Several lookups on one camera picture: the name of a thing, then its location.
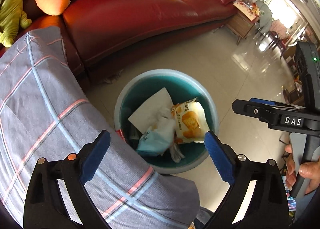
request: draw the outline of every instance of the plaid blanket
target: plaid blanket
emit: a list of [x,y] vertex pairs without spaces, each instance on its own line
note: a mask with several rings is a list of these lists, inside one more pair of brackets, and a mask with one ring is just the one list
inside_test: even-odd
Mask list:
[[[23,226],[36,161],[64,159],[105,129],[111,144],[85,188],[113,229],[188,228],[200,209],[192,181],[161,176],[89,103],[68,68],[57,27],[30,31],[0,58],[0,198]],[[63,181],[72,220],[81,223]]]

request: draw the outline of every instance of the green stuffed animal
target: green stuffed animal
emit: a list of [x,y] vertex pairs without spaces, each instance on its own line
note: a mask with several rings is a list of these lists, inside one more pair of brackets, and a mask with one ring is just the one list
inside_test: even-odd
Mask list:
[[26,29],[31,25],[23,10],[22,0],[0,0],[0,42],[5,47],[10,47],[17,37],[19,25]]

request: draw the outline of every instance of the table leg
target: table leg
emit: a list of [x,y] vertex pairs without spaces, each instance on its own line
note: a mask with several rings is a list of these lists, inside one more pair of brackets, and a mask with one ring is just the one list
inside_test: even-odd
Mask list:
[[238,37],[237,45],[239,45],[240,40],[241,40],[241,36]]

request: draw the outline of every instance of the silver screw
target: silver screw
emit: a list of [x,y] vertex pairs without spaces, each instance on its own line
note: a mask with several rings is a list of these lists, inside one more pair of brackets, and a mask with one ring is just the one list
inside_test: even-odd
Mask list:
[[271,166],[274,166],[276,164],[276,162],[273,159],[268,160],[268,162]]
[[245,155],[239,155],[239,156],[238,156],[238,159],[239,159],[240,161],[246,161],[246,160],[247,160],[247,157],[246,157]]
[[38,159],[38,164],[43,164],[45,161],[44,157]]

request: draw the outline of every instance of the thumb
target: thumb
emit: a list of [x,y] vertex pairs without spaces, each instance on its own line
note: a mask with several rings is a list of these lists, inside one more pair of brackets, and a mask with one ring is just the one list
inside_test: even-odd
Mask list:
[[304,178],[320,180],[320,162],[306,162],[301,164],[299,174]]

